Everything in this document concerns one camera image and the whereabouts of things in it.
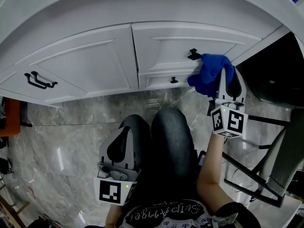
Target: gray tile floor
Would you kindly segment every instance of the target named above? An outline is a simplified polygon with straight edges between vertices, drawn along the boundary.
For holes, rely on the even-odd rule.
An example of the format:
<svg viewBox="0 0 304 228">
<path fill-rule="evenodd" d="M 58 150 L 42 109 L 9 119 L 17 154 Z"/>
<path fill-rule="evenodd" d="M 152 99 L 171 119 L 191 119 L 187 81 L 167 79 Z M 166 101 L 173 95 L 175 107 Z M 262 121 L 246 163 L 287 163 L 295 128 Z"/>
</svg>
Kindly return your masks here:
<svg viewBox="0 0 304 228">
<path fill-rule="evenodd" d="M 5 176 L 10 203 L 25 201 L 30 207 L 21 214 L 26 225 L 46 213 L 62 225 L 83 228 L 102 225 L 109 205 L 95 201 L 93 177 L 97 175 L 99 146 L 109 133 L 130 114 L 141 115 L 151 124 L 154 115 L 164 107 L 180 109 L 186 116 L 198 150 L 206 150 L 212 132 L 207 117 L 209 99 L 190 88 L 144 91 L 84 99 L 51 108 L 28 104 L 27 117 L 32 128 L 22 127 L 21 134 L 9 138 L 9 157 L 16 178 Z M 289 120 L 290 110 L 258 101 L 248 92 L 247 113 Z M 248 121 L 244 139 L 229 140 L 224 151 L 247 167 L 255 166 L 265 151 L 256 144 L 271 143 L 282 128 Z M 236 201 L 248 196 L 223 183 L 224 177 L 253 188 L 253 183 L 223 160 L 221 186 Z"/>
</svg>

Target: drawer pull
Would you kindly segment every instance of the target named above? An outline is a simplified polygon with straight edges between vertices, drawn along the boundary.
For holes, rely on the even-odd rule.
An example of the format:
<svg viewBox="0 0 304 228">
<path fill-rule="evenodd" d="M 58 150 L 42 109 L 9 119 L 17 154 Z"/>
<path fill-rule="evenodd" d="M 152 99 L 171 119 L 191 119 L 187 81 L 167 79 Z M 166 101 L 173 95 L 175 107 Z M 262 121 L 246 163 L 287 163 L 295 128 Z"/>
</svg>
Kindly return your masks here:
<svg viewBox="0 0 304 228">
<path fill-rule="evenodd" d="M 191 52 L 191 55 L 188 56 L 189 59 L 194 61 L 194 60 L 201 58 L 201 54 L 197 53 L 197 49 L 193 48 L 190 50 L 190 52 Z"/>
<path fill-rule="evenodd" d="M 34 76 L 35 82 L 38 83 L 38 84 L 41 84 L 41 85 L 44 86 L 44 87 L 54 88 L 54 86 L 55 86 L 56 84 L 58 84 L 57 82 L 52 82 L 52 85 L 49 84 L 49 83 L 44 83 L 44 82 L 42 82 L 42 81 L 40 81 L 40 80 L 37 79 L 37 76 L 38 76 L 38 73 L 37 73 L 37 72 L 31 71 L 30 73 Z"/>
<path fill-rule="evenodd" d="M 178 81 L 175 79 L 175 77 L 172 77 L 172 81 L 170 81 L 171 84 L 178 83 Z"/>
<path fill-rule="evenodd" d="M 37 84 L 31 82 L 31 81 L 30 81 L 30 74 L 24 74 L 24 75 L 27 77 L 28 83 L 29 83 L 31 86 L 35 86 L 35 87 L 40 88 L 40 89 L 46 89 L 45 86 L 37 85 Z"/>
</svg>

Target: orange object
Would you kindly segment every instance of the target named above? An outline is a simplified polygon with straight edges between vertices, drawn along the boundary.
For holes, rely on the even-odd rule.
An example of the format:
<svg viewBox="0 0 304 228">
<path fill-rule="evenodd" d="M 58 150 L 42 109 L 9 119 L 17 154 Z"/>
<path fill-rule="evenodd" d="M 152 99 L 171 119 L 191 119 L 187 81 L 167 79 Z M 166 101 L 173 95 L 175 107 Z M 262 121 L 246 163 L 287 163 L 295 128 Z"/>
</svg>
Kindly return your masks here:
<svg viewBox="0 0 304 228">
<path fill-rule="evenodd" d="M 20 101 L 5 99 L 5 129 L 0 129 L 0 137 L 14 136 L 20 133 Z"/>
</svg>

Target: countertop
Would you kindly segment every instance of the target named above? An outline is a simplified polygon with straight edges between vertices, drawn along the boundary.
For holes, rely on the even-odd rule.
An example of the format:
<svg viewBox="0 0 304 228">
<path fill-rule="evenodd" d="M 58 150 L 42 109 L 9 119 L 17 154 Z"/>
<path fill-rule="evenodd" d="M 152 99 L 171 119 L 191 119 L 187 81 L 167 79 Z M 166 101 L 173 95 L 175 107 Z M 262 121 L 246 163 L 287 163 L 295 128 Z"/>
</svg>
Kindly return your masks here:
<svg viewBox="0 0 304 228">
<path fill-rule="evenodd" d="M 0 43 L 18 26 L 59 0 L 0 0 Z M 304 2 L 292 0 L 246 0 L 266 11 L 304 42 Z"/>
</svg>

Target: chair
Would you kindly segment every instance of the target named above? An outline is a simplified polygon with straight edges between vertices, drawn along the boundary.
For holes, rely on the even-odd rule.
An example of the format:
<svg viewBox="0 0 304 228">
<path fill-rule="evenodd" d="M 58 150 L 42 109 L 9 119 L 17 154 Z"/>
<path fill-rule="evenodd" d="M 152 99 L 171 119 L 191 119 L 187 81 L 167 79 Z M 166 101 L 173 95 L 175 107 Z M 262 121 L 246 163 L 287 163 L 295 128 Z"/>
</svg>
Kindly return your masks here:
<svg viewBox="0 0 304 228">
<path fill-rule="evenodd" d="M 259 146 L 260 149 L 268 149 L 268 151 L 253 170 L 249 170 L 226 153 L 223 153 L 223 157 L 228 162 L 258 183 L 259 187 L 255 192 L 227 179 L 224 179 L 224 182 L 253 198 L 276 207 L 281 207 L 286 189 L 298 165 L 304 159 L 304 110 L 293 110 L 291 122 L 257 116 L 249 116 L 248 118 L 249 120 L 281 125 L 284 126 L 284 129 L 272 144 Z M 263 189 L 271 192 L 277 199 L 262 195 Z"/>
</svg>

